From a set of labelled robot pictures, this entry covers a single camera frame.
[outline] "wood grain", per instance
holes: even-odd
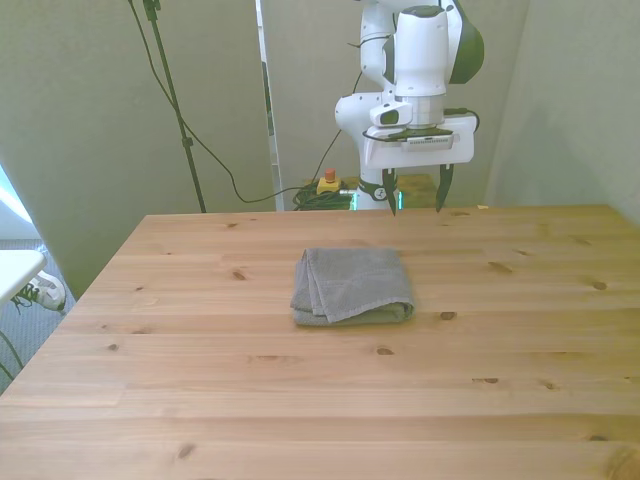
[[[308,247],[405,325],[297,328]],[[640,478],[640,232],[606,207],[146,218],[0,398],[0,478]]]

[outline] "folded towel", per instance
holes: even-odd
[[[298,325],[400,323],[411,317],[411,286],[395,250],[308,249],[296,265],[291,300]]]

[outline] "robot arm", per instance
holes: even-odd
[[[446,83],[467,83],[480,70],[484,61],[484,43],[478,30],[469,21],[458,0],[369,0],[365,5],[362,15],[362,27],[360,41],[362,45],[361,66],[364,75],[381,87],[385,87],[383,76],[393,76],[396,45],[386,42],[396,33],[394,18],[404,12],[412,12],[416,15],[434,15],[435,12],[444,12],[446,15],[447,35],[445,45],[424,45],[422,48],[429,52],[442,52],[447,49],[447,66],[445,71]],[[402,34],[411,43],[418,42],[420,30],[428,30],[425,22],[413,22],[415,30],[411,26]],[[404,63],[412,65],[416,59],[414,56],[421,48],[398,47],[399,54],[409,56]]]
[[[466,83],[480,70],[482,37],[458,0],[363,3],[361,69],[383,90],[344,97],[336,108],[338,125],[360,154],[360,204],[381,208],[388,200],[393,209],[395,169],[441,165],[448,180],[438,193],[440,208],[452,166],[473,158],[478,127],[476,114],[445,109],[444,98],[449,84]]]

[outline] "light stand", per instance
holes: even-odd
[[[169,63],[167,62],[167,56],[164,52],[164,46],[162,45],[162,38],[160,37],[160,30],[158,29],[158,14],[160,10],[160,0],[142,0],[144,3],[144,10],[147,13],[147,19],[151,22],[153,28],[153,34],[156,37],[156,44],[158,45],[158,51],[160,53],[160,59],[162,60],[162,67],[164,68],[164,75],[167,79],[167,86],[169,87],[169,93],[171,94],[171,103],[173,103],[173,109],[176,112],[178,118],[178,125],[180,127],[180,134],[182,135],[182,146],[187,154],[187,161],[189,162],[189,169],[191,170],[191,178],[193,179],[193,186],[196,189],[196,195],[198,196],[198,203],[200,204],[200,211],[207,213],[207,207],[204,203],[202,196],[202,190],[200,188],[200,180],[198,180],[198,172],[196,171],[196,165],[193,161],[193,153],[191,147],[193,146],[193,139],[187,135],[187,131],[184,126],[184,120],[180,113],[180,105],[178,104],[178,97],[176,90],[173,86],[173,80],[171,78],[171,71],[169,70]]]

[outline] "white wall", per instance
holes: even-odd
[[[482,125],[473,163],[456,169],[449,205],[484,200],[529,0],[462,4],[484,37],[486,59],[469,84],[451,86],[447,105],[476,110]],[[362,3],[263,0],[262,10],[280,169],[284,186],[296,186],[313,175],[336,134],[335,105],[351,94],[360,71],[359,50],[347,42],[359,42]],[[377,90],[367,80],[359,88]],[[341,176],[358,174],[357,152],[348,135],[341,136],[325,166],[338,168]]]
[[[198,211],[176,118],[126,0],[1,10],[0,158],[77,296],[145,215]],[[247,197],[272,193],[255,0],[164,0],[159,17],[185,117]],[[210,211],[273,209],[195,152]]]
[[[640,2],[531,2],[487,200],[640,222]]]

